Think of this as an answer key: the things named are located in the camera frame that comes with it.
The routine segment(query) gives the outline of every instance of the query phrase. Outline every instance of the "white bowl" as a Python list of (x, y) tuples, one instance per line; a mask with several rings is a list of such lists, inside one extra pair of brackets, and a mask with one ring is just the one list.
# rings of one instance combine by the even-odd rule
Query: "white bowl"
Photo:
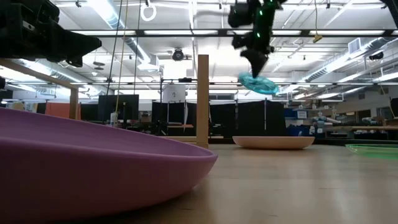
[(303, 149), (310, 146), (315, 137), (285, 136), (233, 136), (235, 144), (247, 149)]

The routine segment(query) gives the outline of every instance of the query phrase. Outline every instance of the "black curtain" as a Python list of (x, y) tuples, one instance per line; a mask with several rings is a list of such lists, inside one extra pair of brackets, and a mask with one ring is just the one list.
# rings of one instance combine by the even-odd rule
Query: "black curtain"
[(167, 122), (167, 103), (152, 102), (152, 122), (160, 121), (160, 107), (162, 107), (162, 122)]
[[(12, 99), (12, 91), (11, 90), (0, 91), (0, 102), (2, 102), (2, 99)], [(0, 103), (0, 107), (5, 108), (6, 105)]]
[(97, 121), (98, 119), (98, 105), (97, 104), (82, 104), (80, 105), (81, 120), (83, 121)]
[(235, 132), (235, 104), (210, 105), (210, 118), (213, 124), (220, 124), (223, 136), (233, 136)]
[(169, 122), (184, 123), (185, 103), (169, 103)]
[(45, 114), (46, 103), (38, 103), (36, 113)]
[[(98, 98), (98, 119), (106, 121), (116, 109), (117, 95), (99, 96)], [(118, 110), (119, 119), (123, 111), (126, 112), (126, 119), (138, 120), (139, 95), (119, 95)]]
[(266, 135), (287, 136), (284, 105), (278, 102), (266, 102)]
[(398, 116), (398, 98), (394, 98), (390, 101), (390, 106), (392, 109), (393, 115)]
[(265, 135), (264, 101), (238, 103), (238, 131), (239, 136)]

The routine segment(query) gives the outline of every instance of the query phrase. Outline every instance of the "purple bowl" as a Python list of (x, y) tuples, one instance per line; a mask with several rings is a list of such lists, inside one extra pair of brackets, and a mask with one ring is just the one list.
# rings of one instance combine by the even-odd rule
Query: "purple bowl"
[(0, 108), (0, 222), (86, 218), (164, 202), (190, 191), (216, 160), (191, 144)]

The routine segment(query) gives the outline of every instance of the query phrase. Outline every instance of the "ceiling duct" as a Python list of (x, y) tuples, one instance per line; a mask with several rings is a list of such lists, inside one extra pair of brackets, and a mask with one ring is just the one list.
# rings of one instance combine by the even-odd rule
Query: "ceiling duct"
[[(119, 18), (112, 0), (88, 0), (88, 3), (110, 28), (120, 31), (126, 28), (124, 21)], [(148, 55), (132, 37), (125, 37), (122, 40), (137, 55), (138, 60), (141, 62), (142, 65), (138, 66), (138, 69), (159, 71), (159, 59), (156, 55)]]
[[(386, 44), (395, 41), (394, 37), (379, 37), (376, 39), (372, 38), (357, 38), (349, 43), (349, 49), (342, 51), (333, 58), (326, 60), (322, 65), (318, 66), (307, 72), (307, 74), (299, 80), (299, 82), (311, 82), (312, 80), (319, 78), (321, 76), (327, 75), (339, 68), (342, 68), (349, 63), (353, 62), (353, 59), (358, 57), (365, 57), (371, 55), (379, 50)], [(288, 93), (299, 86), (289, 85), (283, 88), (280, 93)]]
[[(66, 80), (68, 82), (93, 82), (90, 79), (87, 79), (67, 68), (63, 68), (56, 63), (49, 62), (48, 60), (41, 59), (36, 62), (31, 62), (24, 59), (12, 59), (12, 62), (17, 63), (19, 65), (23, 65), (27, 68), (30, 68), (36, 72), (40, 72), (46, 75), (50, 75), (56, 77), (61, 80)], [(96, 86), (95, 88), (91, 88), (97, 91), (97, 94), (106, 93), (106, 88), (103, 86)]]

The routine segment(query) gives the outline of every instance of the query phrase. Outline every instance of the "clear tray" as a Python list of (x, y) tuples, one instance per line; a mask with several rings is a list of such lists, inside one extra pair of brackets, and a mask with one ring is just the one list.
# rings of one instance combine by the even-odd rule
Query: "clear tray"
[(353, 153), (385, 159), (398, 159), (398, 145), (392, 144), (347, 144)]

